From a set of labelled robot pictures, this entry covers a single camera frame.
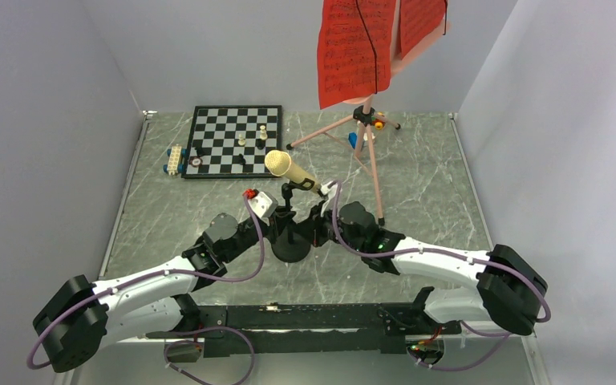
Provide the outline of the black microphone stand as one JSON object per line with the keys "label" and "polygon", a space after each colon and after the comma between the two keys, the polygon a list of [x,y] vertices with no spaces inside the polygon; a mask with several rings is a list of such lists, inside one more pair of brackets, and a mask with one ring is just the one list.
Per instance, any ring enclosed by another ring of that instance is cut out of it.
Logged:
{"label": "black microphone stand", "polygon": [[273,254],[278,260],[288,264],[302,261],[311,248],[310,243],[296,231],[296,212],[291,205],[295,189],[305,190],[303,186],[292,181],[282,185],[284,204],[279,205],[269,219],[272,229],[269,239]]}

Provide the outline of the gold microphone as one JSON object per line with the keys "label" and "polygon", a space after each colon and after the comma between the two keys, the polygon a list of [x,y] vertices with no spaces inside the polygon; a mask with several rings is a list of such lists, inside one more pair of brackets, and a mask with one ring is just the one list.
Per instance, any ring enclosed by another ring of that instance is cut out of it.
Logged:
{"label": "gold microphone", "polygon": [[288,152],[269,151],[264,158],[264,165],[271,175],[284,177],[306,191],[320,194],[322,185],[318,178],[297,165]]}

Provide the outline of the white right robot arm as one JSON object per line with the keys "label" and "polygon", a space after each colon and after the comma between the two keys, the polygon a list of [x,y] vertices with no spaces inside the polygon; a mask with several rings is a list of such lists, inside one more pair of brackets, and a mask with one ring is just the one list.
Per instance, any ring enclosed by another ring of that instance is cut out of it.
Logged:
{"label": "white right robot arm", "polygon": [[340,244],[379,273],[408,274],[452,283],[450,290],[424,289],[411,324],[430,333],[454,321],[492,322],[511,334],[530,335],[548,322],[545,279],[513,248],[461,250],[431,245],[382,227],[358,202],[338,211],[323,204],[294,227],[312,247]]}

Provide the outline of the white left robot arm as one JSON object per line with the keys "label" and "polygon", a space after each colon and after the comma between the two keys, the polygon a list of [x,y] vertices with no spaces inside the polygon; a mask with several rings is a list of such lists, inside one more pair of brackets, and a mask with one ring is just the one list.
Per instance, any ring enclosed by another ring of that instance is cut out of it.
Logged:
{"label": "white left robot arm", "polygon": [[195,245],[165,263],[121,278],[90,282],[68,279],[34,317],[38,335],[26,359],[30,369],[75,369],[96,352],[140,334],[168,331],[191,335],[201,324],[191,294],[214,282],[238,283],[259,274],[226,277],[226,266],[254,245],[275,241],[284,227],[268,205],[250,209],[238,222],[220,214]]}

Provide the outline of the black white chessboard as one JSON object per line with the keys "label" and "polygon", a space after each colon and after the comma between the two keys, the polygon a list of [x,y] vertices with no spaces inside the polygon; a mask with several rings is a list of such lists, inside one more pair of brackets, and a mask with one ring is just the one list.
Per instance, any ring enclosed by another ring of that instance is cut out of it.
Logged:
{"label": "black white chessboard", "polygon": [[[282,113],[280,105],[196,106],[181,177],[187,180],[270,178],[264,158],[267,152],[282,148]],[[256,147],[261,125],[266,126],[268,135],[264,149]],[[237,144],[240,133],[246,138],[244,147]],[[206,155],[196,156],[194,144],[201,145]],[[246,165],[234,163],[237,154],[244,155]]]}

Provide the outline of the blue toy block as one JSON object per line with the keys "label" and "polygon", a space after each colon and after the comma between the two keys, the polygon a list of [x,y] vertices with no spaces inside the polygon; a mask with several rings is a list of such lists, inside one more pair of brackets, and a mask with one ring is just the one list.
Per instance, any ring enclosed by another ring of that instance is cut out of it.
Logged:
{"label": "blue toy block", "polygon": [[350,132],[350,133],[348,134],[347,139],[348,139],[348,143],[350,144],[350,146],[351,146],[352,148],[355,148],[355,147],[356,147],[356,144],[357,144],[357,142],[358,142],[358,135],[357,135],[357,133],[356,133],[356,132]]}

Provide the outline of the white chess piece tall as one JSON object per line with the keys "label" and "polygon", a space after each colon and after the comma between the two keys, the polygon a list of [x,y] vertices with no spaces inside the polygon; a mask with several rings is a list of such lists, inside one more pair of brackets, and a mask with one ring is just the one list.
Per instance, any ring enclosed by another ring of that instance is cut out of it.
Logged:
{"label": "white chess piece tall", "polygon": [[266,141],[268,139],[267,129],[265,125],[261,125],[259,127],[259,139],[261,141]]}

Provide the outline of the black chess piece left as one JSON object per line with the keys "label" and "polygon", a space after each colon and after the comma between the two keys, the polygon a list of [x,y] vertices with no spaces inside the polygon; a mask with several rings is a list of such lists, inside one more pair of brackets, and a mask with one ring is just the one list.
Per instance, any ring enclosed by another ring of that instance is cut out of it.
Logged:
{"label": "black chess piece left", "polygon": [[204,148],[199,144],[194,144],[192,146],[192,150],[194,151],[195,155],[198,157],[202,157],[206,155]]}

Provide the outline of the white blue toy brick car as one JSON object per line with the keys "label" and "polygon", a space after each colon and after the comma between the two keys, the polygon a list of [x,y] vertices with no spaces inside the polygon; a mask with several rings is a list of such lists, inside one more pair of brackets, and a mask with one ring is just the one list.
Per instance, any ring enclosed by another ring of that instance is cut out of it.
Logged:
{"label": "white blue toy brick car", "polygon": [[169,176],[180,175],[184,170],[184,156],[186,149],[180,145],[173,145],[168,148],[166,155],[167,163],[163,166],[163,171]]}

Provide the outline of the pink music stand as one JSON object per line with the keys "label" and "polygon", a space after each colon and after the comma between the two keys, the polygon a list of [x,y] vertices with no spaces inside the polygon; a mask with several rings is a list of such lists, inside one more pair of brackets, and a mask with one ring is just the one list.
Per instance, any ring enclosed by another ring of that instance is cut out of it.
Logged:
{"label": "pink music stand", "polygon": [[[398,48],[398,32],[399,32],[399,13],[400,13],[400,2],[396,2],[396,10],[395,10],[395,21],[392,28],[392,42],[391,42],[391,80],[397,74],[405,69],[410,63],[412,63],[417,57],[412,60],[400,60],[397,57],[397,48]],[[448,31],[448,10],[446,13],[446,35]],[[401,128],[400,124],[392,120],[389,116],[382,113],[381,111],[376,111],[373,106],[373,99],[375,95],[379,94],[375,93],[369,95],[367,97],[349,99],[344,101],[343,103],[354,105],[353,112],[338,121],[333,122],[323,128],[320,128],[316,132],[313,132],[307,136],[304,136],[298,140],[295,140],[289,144],[287,144],[287,149],[292,150],[299,145],[312,140],[316,136],[329,136],[331,131],[336,129],[337,127],[343,126],[344,124],[354,123],[356,125],[355,132],[358,135],[358,142],[355,148],[350,147],[350,150],[353,153],[353,157],[358,160],[360,158],[360,154],[363,150],[367,150],[369,152],[370,164],[365,168],[366,172],[368,172],[371,176],[374,185],[375,191],[375,201],[376,201],[376,216],[380,224],[384,224],[384,213],[383,213],[383,202],[379,187],[379,175],[377,169],[377,160],[375,158],[375,131],[377,131],[374,127],[374,122],[376,120],[382,120],[385,123],[384,128],[394,128],[399,130]]]}

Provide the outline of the red sheet music left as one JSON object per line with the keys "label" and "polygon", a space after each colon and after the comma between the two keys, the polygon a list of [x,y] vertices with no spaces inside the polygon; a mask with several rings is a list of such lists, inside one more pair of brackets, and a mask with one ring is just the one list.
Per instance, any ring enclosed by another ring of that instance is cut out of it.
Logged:
{"label": "red sheet music left", "polygon": [[395,1],[322,4],[317,45],[321,109],[389,88],[395,10]]}

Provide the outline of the red sheet music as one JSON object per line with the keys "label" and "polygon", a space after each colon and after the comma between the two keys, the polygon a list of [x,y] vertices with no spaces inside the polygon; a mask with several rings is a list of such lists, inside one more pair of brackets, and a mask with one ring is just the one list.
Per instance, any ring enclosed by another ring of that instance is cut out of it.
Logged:
{"label": "red sheet music", "polygon": [[322,4],[317,45],[321,109],[389,88],[395,10],[395,1]]}
{"label": "red sheet music", "polygon": [[412,60],[446,32],[448,2],[402,0],[400,2],[397,57]]}

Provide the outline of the red sheet music right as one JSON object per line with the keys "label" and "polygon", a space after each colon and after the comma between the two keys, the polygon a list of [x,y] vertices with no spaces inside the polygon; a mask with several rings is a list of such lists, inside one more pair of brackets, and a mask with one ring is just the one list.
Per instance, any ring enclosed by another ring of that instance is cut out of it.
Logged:
{"label": "red sheet music right", "polygon": [[402,0],[400,2],[397,57],[412,60],[446,32],[448,2]]}

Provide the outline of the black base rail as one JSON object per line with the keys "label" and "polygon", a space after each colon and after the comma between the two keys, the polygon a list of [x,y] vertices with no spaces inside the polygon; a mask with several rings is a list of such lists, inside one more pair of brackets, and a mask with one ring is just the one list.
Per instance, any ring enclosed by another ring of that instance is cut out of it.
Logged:
{"label": "black base rail", "polygon": [[258,354],[378,351],[403,354],[409,343],[458,335],[457,321],[438,323],[424,313],[422,289],[414,302],[199,306],[198,321],[174,331],[147,336],[181,338],[197,330],[203,356],[221,358],[255,351]]}

